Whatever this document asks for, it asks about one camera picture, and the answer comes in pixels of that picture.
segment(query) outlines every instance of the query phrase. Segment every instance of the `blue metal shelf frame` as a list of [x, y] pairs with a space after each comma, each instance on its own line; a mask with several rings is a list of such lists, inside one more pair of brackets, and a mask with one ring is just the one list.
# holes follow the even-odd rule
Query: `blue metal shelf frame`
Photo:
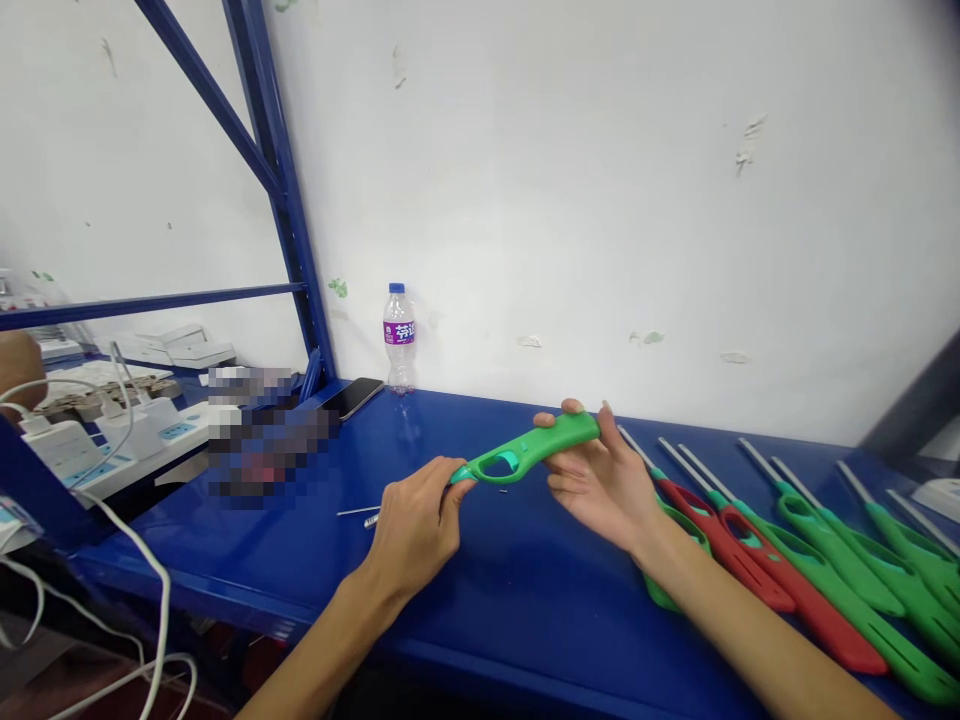
[[[323, 363], [322, 382], [336, 380], [337, 371], [323, 311], [320, 278], [300, 197], [300, 184], [280, 100], [263, 7], [258, 0], [223, 0], [253, 127], [254, 137], [251, 138], [167, 4], [163, 0], [134, 1], [266, 190], [289, 282], [15, 310], [0, 313], [0, 330], [291, 293], [307, 353], [319, 349]], [[0, 434], [0, 449], [6, 454], [8, 448], [3, 439], [3, 434]]]
[[[250, 113], [254, 135], [251, 137], [166, 3], [163, 0], [134, 1], [266, 190], [288, 282], [15, 310], [0, 313], [0, 330], [290, 293], [297, 309], [303, 341], [311, 356], [311, 365], [316, 364], [318, 353], [320, 356], [320, 387], [331, 383], [331, 387], [338, 387], [320, 279], [300, 197], [263, 8], [258, 0], [223, 0]], [[93, 579], [77, 571], [75, 561], [78, 549], [102, 541], [114, 532], [112, 525], [106, 522], [99, 511], [86, 511], [26, 443], [20, 440], [14, 428], [2, 420], [0, 458], [3, 459], [0, 463], [0, 494], [15, 503], [11, 511], [64, 558], [78, 580], [92, 593], [106, 597]], [[128, 612], [126, 603], [130, 598], [118, 597], [113, 592], [109, 595], [109, 600], [118, 611]], [[135, 614], [148, 626], [155, 622], [155, 619], [151, 619], [155, 613], [150, 607]], [[171, 642], [193, 653], [199, 659], [207, 680], [234, 710], [239, 710], [247, 697], [239, 679], [221, 667], [216, 657], [207, 657], [202, 643], [192, 633], [188, 623], [178, 615], [172, 616], [170, 623]]]

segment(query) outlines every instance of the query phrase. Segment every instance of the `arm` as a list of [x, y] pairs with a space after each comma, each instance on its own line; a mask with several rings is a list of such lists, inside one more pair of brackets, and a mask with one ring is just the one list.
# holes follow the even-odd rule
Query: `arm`
[[[0, 332], [0, 393], [44, 377], [46, 373], [43, 371], [43, 358], [36, 341], [22, 330]], [[21, 390], [10, 398], [10, 402], [33, 410], [46, 396], [47, 386], [39, 385]], [[14, 427], [20, 421], [16, 410], [0, 408], [0, 415], [13, 423]]]
[[303, 640], [237, 715], [319, 718], [396, 620], [460, 546], [460, 503], [476, 485], [444, 492], [463, 459], [435, 458], [383, 492], [366, 560], [348, 575]]
[[[583, 412], [576, 400], [565, 412]], [[580, 522], [630, 553], [778, 720], [896, 718], [819, 648], [690, 542], [656, 503], [640, 457], [620, 437], [610, 407], [600, 439], [547, 459], [554, 497]], [[534, 422], [553, 424], [541, 413]]]

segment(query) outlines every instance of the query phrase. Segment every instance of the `utility lighter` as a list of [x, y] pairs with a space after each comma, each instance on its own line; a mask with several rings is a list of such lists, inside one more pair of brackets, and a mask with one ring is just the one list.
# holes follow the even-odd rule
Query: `utility lighter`
[[[522, 479], [541, 460], [573, 445], [596, 440], [600, 426], [589, 413], [563, 413], [553, 427], [534, 428], [478, 458], [474, 458], [457, 470], [450, 483], [466, 478], [483, 480], [497, 485], [509, 485]], [[509, 475], [487, 475], [486, 469], [504, 460], [510, 466]]]
[[873, 499], [845, 462], [838, 462], [837, 467], [863, 500], [867, 513], [890, 547], [917, 571], [924, 586], [940, 605], [954, 617], [960, 618], [960, 568], [956, 560], [936, 543], [895, 519]]
[[876, 648], [890, 666], [890, 673], [907, 690], [933, 705], [960, 705], [960, 683], [855, 593], [826, 557], [793, 533], [768, 523], [742, 500], [729, 497], [754, 527]]
[[[737, 500], [720, 479], [710, 472], [710, 469], [700, 462], [699, 458], [685, 445], [680, 445], [690, 459], [697, 466], [699, 472], [690, 463], [684, 460], [669, 443], [661, 439], [661, 443], [670, 455], [677, 461], [691, 479], [696, 481], [707, 496], [717, 506], [717, 511], [724, 525], [734, 530], [741, 543], [745, 546], [757, 563], [763, 567], [770, 577], [774, 578], [797, 603], [797, 615], [803, 620], [810, 632], [817, 638], [820, 645], [830, 653], [841, 666], [852, 672], [870, 675], [883, 675], [889, 670], [887, 662], [874, 648], [862, 633], [844, 617], [838, 608], [828, 602], [823, 588], [814, 582], [814, 570], [801, 574], [801, 566], [791, 557], [789, 548], [778, 544], [770, 529], [761, 524], [750, 509]], [[700, 474], [707, 476], [712, 485]], [[793, 535], [784, 531], [786, 536]], [[829, 581], [828, 573], [821, 573], [824, 583]], [[843, 581], [836, 578], [840, 585]]]
[[[880, 578], [881, 582], [903, 604], [906, 609], [906, 619], [917, 629], [923, 639], [927, 641], [927, 644], [944, 662], [954, 670], [960, 671], [960, 618], [951, 615], [938, 602], [937, 598], [924, 585], [913, 563], [891, 552], [872, 538], [848, 527], [846, 523], [817, 500], [816, 496], [807, 489], [783, 460], [776, 457], [770, 458], [770, 460], [776, 465], [780, 474], [797, 488], [837, 535], [850, 546], [850, 549], [857, 554], [863, 564], [869, 567], [873, 574]], [[839, 465], [844, 474], [853, 477], [851, 484], [855, 483], [855, 487], [866, 493], [859, 480], [850, 472], [850, 468], [843, 461]], [[937, 555], [930, 555], [930, 557], [933, 563], [943, 562]], [[918, 565], [924, 563], [925, 559], [921, 558]], [[960, 582], [960, 574], [957, 573], [956, 563], [953, 566], [953, 576]]]
[[826, 508], [818, 513], [793, 485], [780, 477], [749, 440], [740, 438], [740, 445], [780, 491], [777, 501], [780, 516], [830, 561], [837, 574], [867, 605], [885, 615], [903, 617], [906, 614], [903, 604], [837, 532], [836, 528], [842, 523], [836, 515]]
[[[497, 485], [515, 483], [521, 480], [534, 465], [554, 453], [589, 440], [596, 440], [598, 437], [600, 437], [600, 426], [589, 413], [563, 413], [556, 419], [553, 427], [534, 428], [510, 442], [474, 458], [453, 474], [450, 478], [450, 484], [466, 478], [484, 480]], [[488, 475], [486, 469], [501, 460], [510, 466], [510, 474]], [[680, 527], [687, 531], [687, 534], [703, 548], [704, 552], [710, 554], [710, 543], [699, 528], [673, 508], [664, 505], [663, 501], [660, 501], [660, 507]], [[657, 605], [665, 610], [680, 612], [680, 609], [664, 592], [663, 588], [647, 577], [646, 574], [644, 574], [643, 580], [646, 583], [647, 592]]]
[[667, 478], [625, 428], [618, 426], [618, 429], [627, 444], [643, 458], [650, 477], [660, 490], [689, 519], [688, 522], [693, 523], [707, 537], [713, 557], [769, 608], [777, 612], [794, 612], [797, 609], [794, 599], [757, 564], [717, 514], [696, 495]]

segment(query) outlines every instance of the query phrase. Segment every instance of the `purple bottle label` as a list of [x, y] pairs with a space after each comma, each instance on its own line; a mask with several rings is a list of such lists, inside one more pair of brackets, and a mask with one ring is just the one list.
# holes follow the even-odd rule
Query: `purple bottle label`
[[387, 345], [409, 345], [413, 342], [416, 323], [383, 323], [383, 341]]

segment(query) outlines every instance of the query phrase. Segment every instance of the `smartphone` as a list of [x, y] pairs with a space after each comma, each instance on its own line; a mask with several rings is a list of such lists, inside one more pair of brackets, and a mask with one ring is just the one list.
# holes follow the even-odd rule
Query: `smartphone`
[[382, 389], [383, 380], [357, 378], [320, 407], [335, 412], [340, 420], [346, 420]]

